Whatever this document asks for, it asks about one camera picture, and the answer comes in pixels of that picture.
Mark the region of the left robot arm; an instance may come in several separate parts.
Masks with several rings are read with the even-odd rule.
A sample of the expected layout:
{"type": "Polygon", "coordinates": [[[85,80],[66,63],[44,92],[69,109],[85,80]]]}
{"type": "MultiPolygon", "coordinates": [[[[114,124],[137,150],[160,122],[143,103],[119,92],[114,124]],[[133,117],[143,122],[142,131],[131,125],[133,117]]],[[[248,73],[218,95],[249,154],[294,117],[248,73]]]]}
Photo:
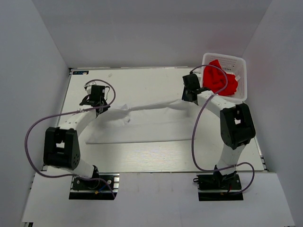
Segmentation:
{"type": "Polygon", "coordinates": [[[49,127],[45,132],[44,164],[84,177],[85,185],[91,189],[99,186],[100,177],[95,174],[95,166],[81,159],[78,137],[91,121],[109,109],[105,100],[106,88],[107,86],[100,85],[89,86],[86,89],[87,95],[80,102],[81,107],[97,109],[75,113],[59,127],[49,127]]]}

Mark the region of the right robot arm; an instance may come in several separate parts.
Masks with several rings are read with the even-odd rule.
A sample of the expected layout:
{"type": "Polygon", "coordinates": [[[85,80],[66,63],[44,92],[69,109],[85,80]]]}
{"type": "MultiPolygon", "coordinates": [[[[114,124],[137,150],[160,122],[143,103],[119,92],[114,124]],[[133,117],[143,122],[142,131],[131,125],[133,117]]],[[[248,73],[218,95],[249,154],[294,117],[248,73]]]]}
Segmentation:
{"type": "Polygon", "coordinates": [[[201,181],[209,190],[223,189],[230,186],[236,178],[236,166],[240,155],[247,144],[256,135],[255,127],[247,104],[234,104],[214,94],[206,87],[200,87],[198,76],[194,73],[183,76],[184,89],[182,100],[191,102],[201,107],[194,124],[191,139],[191,154],[195,166],[198,166],[195,158],[194,139],[199,118],[204,109],[208,109],[220,120],[220,135],[223,141],[223,149],[218,163],[213,170],[204,170],[212,173],[210,178],[201,181]]]}

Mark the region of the white t shirt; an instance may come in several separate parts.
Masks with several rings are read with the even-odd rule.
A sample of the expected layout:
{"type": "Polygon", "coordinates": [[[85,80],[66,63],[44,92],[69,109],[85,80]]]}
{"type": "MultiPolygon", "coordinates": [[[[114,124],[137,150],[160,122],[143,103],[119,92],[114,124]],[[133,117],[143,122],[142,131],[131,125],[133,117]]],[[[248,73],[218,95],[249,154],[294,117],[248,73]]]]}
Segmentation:
{"type": "Polygon", "coordinates": [[[86,144],[190,140],[196,106],[180,99],[110,108],[88,126],[86,144]]]}

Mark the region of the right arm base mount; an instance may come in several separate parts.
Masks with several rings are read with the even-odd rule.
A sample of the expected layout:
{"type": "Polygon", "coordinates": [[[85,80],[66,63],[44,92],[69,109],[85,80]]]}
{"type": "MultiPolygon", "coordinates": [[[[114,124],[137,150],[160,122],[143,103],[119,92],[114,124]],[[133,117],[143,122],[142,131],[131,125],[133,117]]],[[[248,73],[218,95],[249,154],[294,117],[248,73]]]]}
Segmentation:
{"type": "Polygon", "coordinates": [[[240,177],[220,182],[215,175],[197,175],[193,179],[197,185],[199,201],[242,201],[243,193],[240,177]]]}

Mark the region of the red t shirt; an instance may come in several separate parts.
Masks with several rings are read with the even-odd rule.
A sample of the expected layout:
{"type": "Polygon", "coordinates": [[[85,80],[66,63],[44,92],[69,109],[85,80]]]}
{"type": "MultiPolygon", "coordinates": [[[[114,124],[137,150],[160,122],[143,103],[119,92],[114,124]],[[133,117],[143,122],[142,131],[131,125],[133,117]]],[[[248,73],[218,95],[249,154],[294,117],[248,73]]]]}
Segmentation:
{"type": "MultiPolygon", "coordinates": [[[[228,84],[225,90],[219,92],[221,96],[232,96],[236,93],[238,82],[232,74],[226,74],[228,84]]],[[[223,73],[217,68],[206,66],[204,68],[203,86],[211,89],[214,93],[222,89],[226,84],[223,73]]]]}

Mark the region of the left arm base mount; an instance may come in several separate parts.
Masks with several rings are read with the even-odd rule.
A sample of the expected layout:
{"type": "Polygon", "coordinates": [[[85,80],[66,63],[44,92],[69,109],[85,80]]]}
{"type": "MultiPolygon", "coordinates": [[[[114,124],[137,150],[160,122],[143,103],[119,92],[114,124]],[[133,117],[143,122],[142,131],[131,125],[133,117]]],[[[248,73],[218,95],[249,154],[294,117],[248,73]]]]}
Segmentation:
{"type": "MultiPolygon", "coordinates": [[[[117,196],[120,174],[99,173],[99,177],[107,182],[114,196],[117,196]]],[[[112,201],[111,190],[101,180],[84,181],[77,177],[72,179],[69,200],[112,201]]]]}

